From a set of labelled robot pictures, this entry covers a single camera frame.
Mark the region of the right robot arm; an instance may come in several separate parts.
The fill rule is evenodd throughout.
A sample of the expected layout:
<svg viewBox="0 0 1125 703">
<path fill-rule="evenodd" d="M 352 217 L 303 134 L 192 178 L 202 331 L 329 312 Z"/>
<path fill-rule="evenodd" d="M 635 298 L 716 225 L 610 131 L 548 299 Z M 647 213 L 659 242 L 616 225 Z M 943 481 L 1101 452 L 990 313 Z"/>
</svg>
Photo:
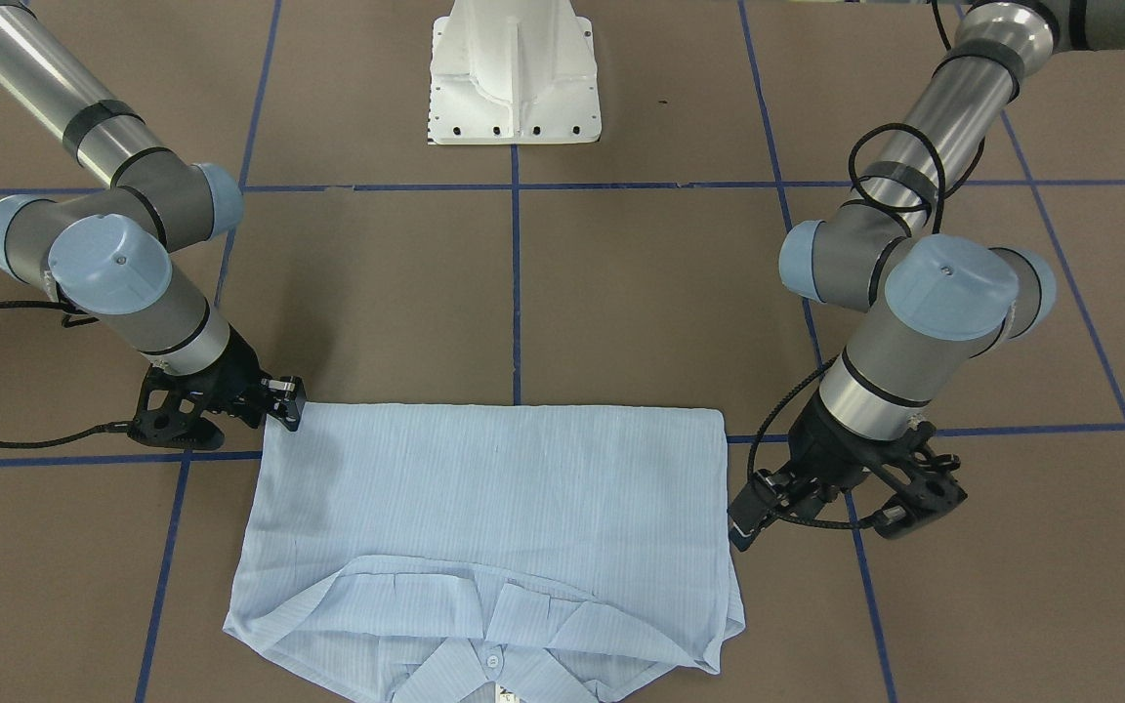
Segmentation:
<svg viewBox="0 0 1125 703">
<path fill-rule="evenodd" d="M 64 202 L 0 200 L 0 270 L 43 308 L 98 321 L 147 361 L 130 420 L 98 426 L 147 447 L 214 450 L 215 415 L 296 431 L 298 377 L 274 378 L 176 267 L 173 254 L 236 228 L 244 196 L 227 170 L 188 164 L 20 1 L 0 1 L 0 85 L 62 142 L 100 190 Z"/>
</svg>

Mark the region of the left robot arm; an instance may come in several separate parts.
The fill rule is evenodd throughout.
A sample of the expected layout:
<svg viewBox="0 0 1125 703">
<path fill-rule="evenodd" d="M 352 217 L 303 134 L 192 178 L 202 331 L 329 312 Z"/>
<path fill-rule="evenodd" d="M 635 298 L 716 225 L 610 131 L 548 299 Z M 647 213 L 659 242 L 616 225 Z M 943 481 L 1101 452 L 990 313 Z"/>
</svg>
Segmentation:
<svg viewBox="0 0 1125 703">
<path fill-rule="evenodd" d="M 739 551 L 778 521 L 896 539 L 956 510 L 960 460 L 930 448 L 924 413 L 970 357 L 1023 337 L 1058 301 L 1043 258 L 946 234 L 943 214 L 997 117 L 1048 58 L 1125 49 L 1125 1 L 975 1 L 943 49 L 904 119 L 852 147 L 847 200 L 790 228 L 781 246 L 790 292 L 863 319 L 807 378 L 813 393 L 784 467 L 747 458 L 729 508 Z"/>
</svg>

